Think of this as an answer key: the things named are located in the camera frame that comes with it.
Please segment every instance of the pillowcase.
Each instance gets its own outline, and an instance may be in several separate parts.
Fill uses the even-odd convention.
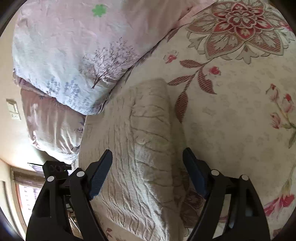
[[[214,0],[28,0],[12,43],[16,75],[97,114],[116,82],[194,5]]]
[[[31,143],[59,161],[71,164],[78,155],[85,116],[55,98],[21,89]]]

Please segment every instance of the red leaf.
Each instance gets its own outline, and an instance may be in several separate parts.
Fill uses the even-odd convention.
[[[196,68],[196,67],[203,66],[203,64],[196,62],[194,60],[191,60],[191,59],[182,60],[182,61],[180,61],[180,64],[185,68]]]
[[[178,120],[180,121],[180,123],[182,123],[184,114],[187,109],[187,104],[188,104],[188,96],[187,96],[186,92],[183,91],[179,95],[179,97],[176,101],[176,105],[175,105],[176,116],[177,116]]]
[[[181,77],[175,78],[171,82],[169,82],[168,85],[171,85],[171,86],[179,85],[179,84],[184,83],[188,80],[192,80],[194,76],[195,75],[187,75],[187,76],[181,76]]]
[[[179,31],[180,27],[179,28],[176,28],[174,29],[173,31],[170,32],[170,34],[168,35],[168,39],[167,39],[167,42],[175,36],[175,34]]]
[[[209,94],[216,94],[213,90],[213,83],[211,80],[207,80],[205,78],[205,75],[202,72],[202,68],[198,72],[197,76],[198,84],[200,85],[200,88]]]

